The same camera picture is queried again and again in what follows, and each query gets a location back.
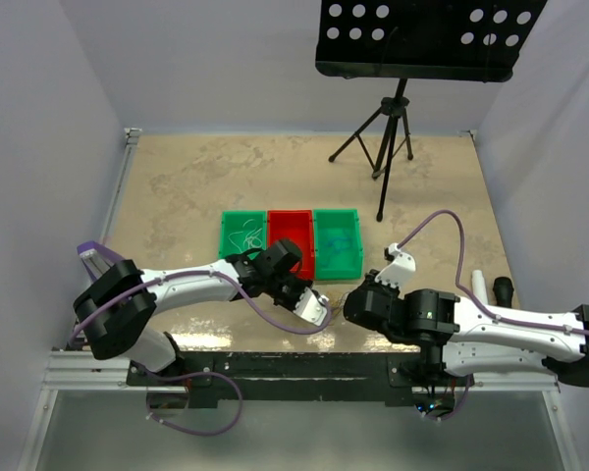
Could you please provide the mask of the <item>black microphone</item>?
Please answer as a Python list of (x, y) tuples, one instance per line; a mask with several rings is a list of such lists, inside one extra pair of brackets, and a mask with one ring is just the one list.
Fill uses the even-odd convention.
[(511, 309), (514, 296), (514, 287), (511, 278), (501, 276), (494, 279), (493, 294), (497, 306)]

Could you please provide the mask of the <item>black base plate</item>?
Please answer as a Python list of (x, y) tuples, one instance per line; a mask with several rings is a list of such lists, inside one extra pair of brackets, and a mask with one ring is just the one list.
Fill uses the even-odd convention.
[(244, 401), (382, 402), (387, 406), (412, 406), (439, 397), (453, 406), (451, 393), (459, 393), (466, 378), (443, 370), (428, 371), (421, 355), (406, 352), (227, 352), (186, 351), (184, 364), (157, 380), (131, 363), (127, 383), (147, 388), (159, 408), (167, 388), (178, 389), (173, 405), (187, 399), (191, 408), (215, 408), (237, 398), (234, 388), (216, 373), (230, 378)]

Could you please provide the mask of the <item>white microphone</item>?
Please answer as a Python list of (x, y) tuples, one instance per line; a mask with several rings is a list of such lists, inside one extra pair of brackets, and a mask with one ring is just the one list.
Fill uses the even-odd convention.
[(490, 290), (486, 278), (481, 270), (473, 270), (471, 273), (472, 292), (483, 304), (491, 304)]

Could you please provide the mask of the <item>black music stand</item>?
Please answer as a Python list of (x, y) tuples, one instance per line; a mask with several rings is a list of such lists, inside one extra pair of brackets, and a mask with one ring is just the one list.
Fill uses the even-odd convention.
[(374, 180), (387, 187), (395, 155), (412, 149), (405, 95), (412, 79), (502, 83), (546, 7), (543, 1), (324, 1), (315, 68), (343, 79), (396, 79), (393, 95), (349, 137), (387, 119)]

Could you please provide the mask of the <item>purple holder block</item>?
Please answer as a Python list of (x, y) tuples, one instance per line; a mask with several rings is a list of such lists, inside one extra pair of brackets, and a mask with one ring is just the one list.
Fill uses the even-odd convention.
[(116, 263), (125, 259), (124, 256), (94, 240), (80, 244), (77, 252), (91, 282), (99, 280)]

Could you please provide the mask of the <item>red plastic bin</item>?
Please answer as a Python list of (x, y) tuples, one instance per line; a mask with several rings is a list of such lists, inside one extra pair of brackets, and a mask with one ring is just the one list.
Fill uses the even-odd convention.
[(268, 243), (287, 238), (295, 243), (301, 251), (301, 268), (299, 275), (313, 280), (315, 275), (315, 243), (313, 231), (313, 212), (307, 210), (269, 210)]

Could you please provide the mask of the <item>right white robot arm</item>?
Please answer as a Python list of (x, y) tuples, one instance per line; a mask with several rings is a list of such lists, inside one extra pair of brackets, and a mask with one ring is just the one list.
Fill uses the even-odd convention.
[(403, 368), (413, 381), (438, 386), (448, 377), (532, 372), (589, 388), (589, 305), (565, 313), (480, 307), (431, 288), (401, 294), (377, 274), (348, 295), (344, 316), (391, 343), (418, 346), (418, 359)]

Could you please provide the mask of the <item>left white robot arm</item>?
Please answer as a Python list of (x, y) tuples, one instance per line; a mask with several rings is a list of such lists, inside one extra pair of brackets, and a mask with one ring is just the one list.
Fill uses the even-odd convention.
[(266, 294), (307, 322), (296, 334), (323, 330), (327, 299), (300, 277), (301, 262), (300, 249), (287, 238), (185, 269), (140, 270), (133, 260), (118, 258), (75, 300), (78, 322), (72, 336), (84, 336), (97, 360), (124, 357), (160, 384), (173, 385), (184, 373), (184, 361), (171, 335), (149, 328), (160, 313), (212, 301), (251, 302)]

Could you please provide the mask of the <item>green plastic bin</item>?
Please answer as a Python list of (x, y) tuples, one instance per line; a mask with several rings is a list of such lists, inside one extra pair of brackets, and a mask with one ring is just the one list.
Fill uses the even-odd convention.
[(268, 215), (266, 211), (224, 211), (221, 217), (219, 257), (266, 249)]
[(356, 209), (314, 209), (317, 281), (352, 281), (362, 275), (364, 249)]

